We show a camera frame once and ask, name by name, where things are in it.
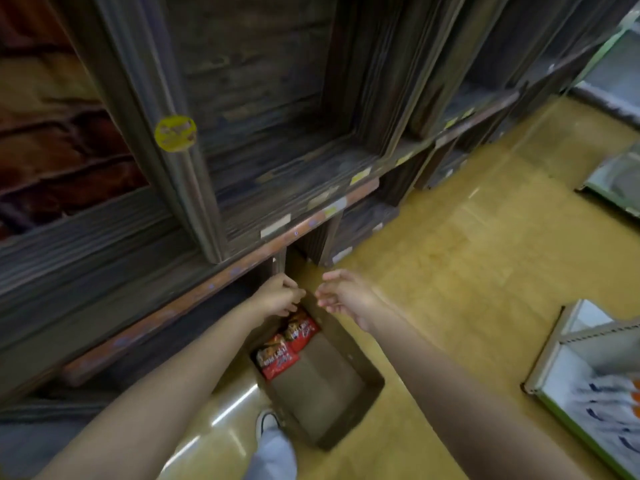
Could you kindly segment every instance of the person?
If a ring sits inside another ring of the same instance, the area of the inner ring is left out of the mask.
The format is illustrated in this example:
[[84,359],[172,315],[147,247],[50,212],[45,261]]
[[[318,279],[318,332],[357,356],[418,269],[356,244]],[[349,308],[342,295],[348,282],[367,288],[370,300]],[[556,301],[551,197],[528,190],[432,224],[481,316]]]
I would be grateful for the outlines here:
[[[356,274],[323,275],[318,304],[350,316],[376,339],[425,418],[472,479],[586,477],[509,405],[487,393]],[[151,480],[174,452],[244,339],[270,315],[286,316],[305,292],[270,278],[198,339],[130,387],[37,476],[38,480]],[[245,478],[289,479],[296,460],[277,418],[260,415],[260,444]]]

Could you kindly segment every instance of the light blue pants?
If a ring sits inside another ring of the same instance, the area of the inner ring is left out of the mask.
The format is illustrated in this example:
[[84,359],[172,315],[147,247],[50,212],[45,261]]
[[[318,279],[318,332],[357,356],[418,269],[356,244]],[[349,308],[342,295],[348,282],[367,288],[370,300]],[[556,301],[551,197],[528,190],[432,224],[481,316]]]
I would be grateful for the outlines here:
[[297,474],[296,453],[287,436],[280,428],[266,429],[244,480],[296,480]]

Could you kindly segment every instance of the yellow floor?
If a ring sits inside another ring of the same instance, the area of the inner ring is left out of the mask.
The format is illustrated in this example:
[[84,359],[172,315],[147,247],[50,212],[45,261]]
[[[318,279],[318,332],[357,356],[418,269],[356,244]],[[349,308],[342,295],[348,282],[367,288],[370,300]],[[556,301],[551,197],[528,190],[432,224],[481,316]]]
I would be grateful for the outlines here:
[[[612,474],[519,384],[562,304],[589,298],[617,318],[640,312],[638,227],[573,192],[604,156],[636,138],[588,106],[550,102],[434,191],[412,193],[398,219],[340,263],[395,300],[595,479]],[[302,263],[294,273],[312,289],[321,272]],[[295,444],[299,478],[464,478],[377,345],[342,322],[387,385],[332,452]],[[256,448],[255,418],[268,404],[254,384],[236,361],[162,478],[241,478]]]

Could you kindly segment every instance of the white display rack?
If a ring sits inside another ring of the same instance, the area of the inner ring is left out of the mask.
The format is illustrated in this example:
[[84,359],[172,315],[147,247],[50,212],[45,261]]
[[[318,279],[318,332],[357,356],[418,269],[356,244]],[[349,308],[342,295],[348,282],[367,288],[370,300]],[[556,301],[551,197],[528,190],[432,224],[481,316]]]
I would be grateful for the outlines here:
[[596,428],[596,421],[570,407],[576,383],[631,371],[640,371],[640,317],[617,321],[580,299],[563,307],[522,389],[539,398],[620,477],[640,480],[640,454],[620,448]]

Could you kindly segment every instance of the person's left arm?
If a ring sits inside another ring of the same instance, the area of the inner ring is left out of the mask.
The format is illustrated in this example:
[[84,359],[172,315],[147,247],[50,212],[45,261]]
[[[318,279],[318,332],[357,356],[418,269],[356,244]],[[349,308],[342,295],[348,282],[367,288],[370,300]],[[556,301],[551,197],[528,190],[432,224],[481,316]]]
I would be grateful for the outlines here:
[[270,278],[251,298],[127,389],[36,480],[155,479],[249,332],[270,315],[295,311],[304,294],[284,274]]

